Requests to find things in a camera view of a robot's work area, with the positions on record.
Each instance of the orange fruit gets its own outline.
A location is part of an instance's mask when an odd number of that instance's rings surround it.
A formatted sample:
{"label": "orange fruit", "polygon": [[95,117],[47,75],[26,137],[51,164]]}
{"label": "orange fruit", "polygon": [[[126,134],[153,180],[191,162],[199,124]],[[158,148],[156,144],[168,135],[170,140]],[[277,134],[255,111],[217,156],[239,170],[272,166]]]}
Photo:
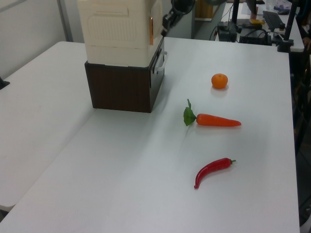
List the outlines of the orange fruit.
{"label": "orange fruit", "polygon": [[227,83],[228,83],[228,77],[224,74],[215,74],[212,77],[213,87],[217,89],[225,88],[225,86],[227,86]]}

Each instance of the green leaf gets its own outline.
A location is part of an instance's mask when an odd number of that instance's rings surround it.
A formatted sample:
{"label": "green leaf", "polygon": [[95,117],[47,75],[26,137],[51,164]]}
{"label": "green leaf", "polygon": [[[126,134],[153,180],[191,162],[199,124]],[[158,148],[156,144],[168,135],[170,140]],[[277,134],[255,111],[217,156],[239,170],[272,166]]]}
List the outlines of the green leaf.
{"label": "green leaf", "polygon": [[188,100],[189,107],[186,107],[184,110],[184,123],[186,124],[186,126],[189,126],[196,120],[196,116],[193,114],[189,99],[187,100]]}

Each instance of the white wall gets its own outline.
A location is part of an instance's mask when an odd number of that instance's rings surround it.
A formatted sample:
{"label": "white wall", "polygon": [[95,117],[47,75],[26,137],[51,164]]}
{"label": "white wall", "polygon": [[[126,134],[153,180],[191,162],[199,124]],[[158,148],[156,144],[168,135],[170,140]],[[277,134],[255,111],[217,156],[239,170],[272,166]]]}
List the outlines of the white wall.
{"label": "white wall", "polygon": [[56,0],[26,0],[0,12],[0,76],[5,79],[65,40]]}
{"label": "white wall", "polygon": [[[62,0],[68,16],[72,39],[74,42],[84,43],[82,28],[80,23],[77,0]],[[171,0],[163,1],[163,14],[167,14],[172,8]],[[192,24],[194,23],[194,11],[184,16],[179,23],[170,30],[167,36],[191,39]]]}

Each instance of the box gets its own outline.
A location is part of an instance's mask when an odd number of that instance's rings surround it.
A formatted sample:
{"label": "box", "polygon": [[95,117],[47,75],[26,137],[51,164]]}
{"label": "box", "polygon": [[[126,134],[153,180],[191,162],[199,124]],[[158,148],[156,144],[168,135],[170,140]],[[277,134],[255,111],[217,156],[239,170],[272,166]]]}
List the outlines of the box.
{"label": "box", "polygon": [[162,35],[161,0],[78,0],[90,64],[148,67]]}
{"label": "box", "polygon": [[167,54],[161,40],[147,67],[85,63],[94,108],[150,113],[160,89]]}

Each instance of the carrot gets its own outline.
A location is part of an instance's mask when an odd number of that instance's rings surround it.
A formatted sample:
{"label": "carrot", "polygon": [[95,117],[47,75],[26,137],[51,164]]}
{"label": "carrot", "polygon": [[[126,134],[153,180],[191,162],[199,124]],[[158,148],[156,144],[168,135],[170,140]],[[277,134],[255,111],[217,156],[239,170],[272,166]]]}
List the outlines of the carrot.
{"label": "carrot", "polygon": [[222,118],[219,116],[212,116],[209,114],[199,114],[198,116],[195,116],[191,109],[191,103],[188,100],[188,107],[186,107],[184,110],[184,123],[187,126],[189,126],[195,120],[196,120],[196,123],[198,123],[199,125],[205,125],[205,126],[233,127],[233,126],[241,125],[241,123],[237,120],[230,120],[230,119]]}

